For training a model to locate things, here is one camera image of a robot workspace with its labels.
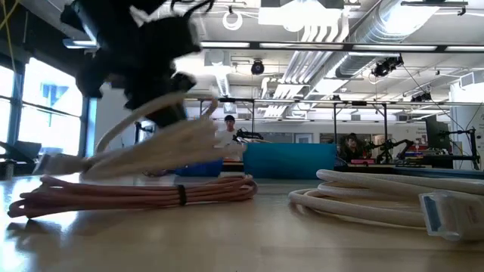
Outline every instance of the table surface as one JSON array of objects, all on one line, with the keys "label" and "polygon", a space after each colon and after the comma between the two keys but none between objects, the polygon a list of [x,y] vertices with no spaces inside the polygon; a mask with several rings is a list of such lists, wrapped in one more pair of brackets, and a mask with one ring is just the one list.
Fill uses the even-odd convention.
[{"label": "table surface", "polygon": [[[77,176],[64,180],[77,182]],[[171,185],[174,177],[108,184]],[[177,180],[201,182],[201,180]],[[314,187],[259,181],[251,201],[150,211],[68,212],[11,219],[8,205],[37,177],[0,181],[1,271],[483,271],[484,243],[380,227],[294,207],[287,192]]]}]

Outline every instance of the window frame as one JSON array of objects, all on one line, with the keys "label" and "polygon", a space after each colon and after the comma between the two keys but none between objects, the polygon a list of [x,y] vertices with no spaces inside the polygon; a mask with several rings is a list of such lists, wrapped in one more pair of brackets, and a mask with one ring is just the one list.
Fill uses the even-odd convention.
[{"label": "window frame", "polygon": [[15,60],[12,63],[12,59],[9,56],[6,56],[0,53],[0,65],[14,71],[14,89],[12,90],[12,96],[4,97],[0,95],[1,98],[8,100],[11,105],[10,119],[8,122],[7,143],[13,145],[18,140],[22,109],[23,109],[23,106],[29,106],[29,107],[36,108],[37,110],[43,110],[43,111],[56,113],[63,116],[73,116],[73,117],[79,118],[81,122],[81,128],[80,128],[80,136],[79,136],[79,150],[78,150],[77,156],[85,156],[86,138],[87,138],[87,131],[88,131],[89,99],[82,97],[82,101],[80,101],[80,103],[82,103],[81,116],[76,116],[61,110],[55,110],[53,108],[46,107],[43,105],[25,102],[23,101],[22,98],[23,98],[23,84],[24,84],[24,78],[25,78],[26,63],[21,63],[20,61],[17,61],[17,60]]}]

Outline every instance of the blue box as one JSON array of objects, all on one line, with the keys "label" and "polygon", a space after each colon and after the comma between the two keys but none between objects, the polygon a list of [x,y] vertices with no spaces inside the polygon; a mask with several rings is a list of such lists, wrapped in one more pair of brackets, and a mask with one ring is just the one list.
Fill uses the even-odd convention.
[{"label": "blue box", "polygon": [[318,179],[334,169],[336,144],[248,144],[244,171],[254,178]]},{"label": "blue box", "polygon": [[182,177],[218,177],[222,172],[224,160],[215,162],[194,163],[175,170],[175,174]]}]

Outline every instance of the person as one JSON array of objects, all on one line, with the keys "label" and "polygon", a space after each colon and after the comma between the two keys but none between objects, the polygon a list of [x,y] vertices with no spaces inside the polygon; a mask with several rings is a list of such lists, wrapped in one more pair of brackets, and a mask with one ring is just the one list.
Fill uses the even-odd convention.
[{"label": "person", "polygon": [[358,138],[355,133],[350,133],[344,137],[344,143],[341,147],[340,157],[346,162],[351,162],[352,159],[362,159],[363,149],[360,144],[358,144]]},{"label": "person", "polygon": [[225,118],[225,129],[216,132],[216,137],[220,139],[218,147],[225,147],[229,144],[236,144],[234,135],[237,134],[235,129],[235,118],[232,115],[227,115]]},{"label": "person", "polygon": [[[235,118],[232,115],[227,115],[225,118],[225,129],[216,132],[216,137],[220,139],[220,143],[216,147],[226,147],[230,144],[238,144],[234,141],[234,136],[237,135],[237,129],[235,128]],[[230,161],[240,161],[241,155],[234,154],[230,157],[225,158],[225,160]]]}]

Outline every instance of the coiled cable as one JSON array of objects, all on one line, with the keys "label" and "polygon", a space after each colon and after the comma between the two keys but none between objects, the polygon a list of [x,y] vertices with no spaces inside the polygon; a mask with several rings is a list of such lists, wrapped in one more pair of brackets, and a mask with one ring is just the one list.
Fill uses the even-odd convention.
[{"label": "coiled cable", "polygon": [[8,216],[36,218],[60,212],[107,209],[158,209],[201,202],[251,199],[257,184],[250,176],[219,178],[186,187],[73,184],[44,176],[42,185],[10,204]]},{"label": "coiled cable", "polygon": [[426,227],[419,206],[419,194],[451,190],[484,196],[482,182],[475,180],[352,174],[330,170],[319,170],[317,176],[325,182],[319,184],[317,189],[289,193],[290,201],[319,212],[406,227]]}]

